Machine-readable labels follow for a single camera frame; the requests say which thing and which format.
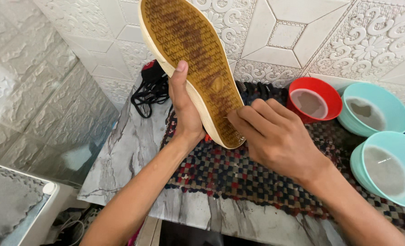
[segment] right hand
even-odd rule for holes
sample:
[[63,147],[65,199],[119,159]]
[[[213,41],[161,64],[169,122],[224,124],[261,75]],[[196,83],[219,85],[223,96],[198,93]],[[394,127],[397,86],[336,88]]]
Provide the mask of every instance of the right hand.
[[301,119],[274,99],[256,99],[228,114],[247,138],[252,160],[307,189],[333,163],[314,145]]

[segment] shoe sole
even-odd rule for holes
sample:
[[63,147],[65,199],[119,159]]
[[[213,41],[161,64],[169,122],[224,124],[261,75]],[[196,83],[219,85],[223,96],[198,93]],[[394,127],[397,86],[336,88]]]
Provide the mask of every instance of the shoe sole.
[[225,148],[239,147],[245,138],[227,114],[243,102],[209,20],[186,0],[140,0],[139,19],[146,45],[169,77],[180,60],[188,62],[186,89],[210,137]]

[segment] embossed tile wall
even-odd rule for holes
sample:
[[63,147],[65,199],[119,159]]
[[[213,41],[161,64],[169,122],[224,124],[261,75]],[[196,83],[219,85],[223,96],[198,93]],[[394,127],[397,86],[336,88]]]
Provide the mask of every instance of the embossed tile wall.
[[[120,109],[141,66],[137,0],[34,0]],[[405,0],[188,0],[212,22],[237,80],[375,83],[405,103]]]
[[0,0],[1,165],[82,183],[117,116],[35,3]]

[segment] soapy water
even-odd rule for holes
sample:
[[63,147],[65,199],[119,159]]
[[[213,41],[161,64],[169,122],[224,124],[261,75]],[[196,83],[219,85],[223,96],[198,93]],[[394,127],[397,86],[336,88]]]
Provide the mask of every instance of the soapy water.
[[354,116],[365,125],[377,131],[386,129],[385,116],[372,102],[359,97],[348,97],[346,103]]
[[374,184],[390,197],[405,196],[405,167],[385,149],[367,146],[364,150],[366,171]]
[[325,100],[314,91],[297,89],[291,92],[290,98],[298,109],[314,118],[324,119],[328,114]]

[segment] wet sole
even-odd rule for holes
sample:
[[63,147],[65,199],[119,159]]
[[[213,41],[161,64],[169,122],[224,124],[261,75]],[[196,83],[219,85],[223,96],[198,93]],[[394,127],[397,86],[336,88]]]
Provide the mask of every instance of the wet sole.
[[245,138],[226,116],[243,102],[209,20],[186,0],[140,0],[139,18],[145,43],[169,76],[180,60],[189,63],[187,91],[210,137],[239,147]]

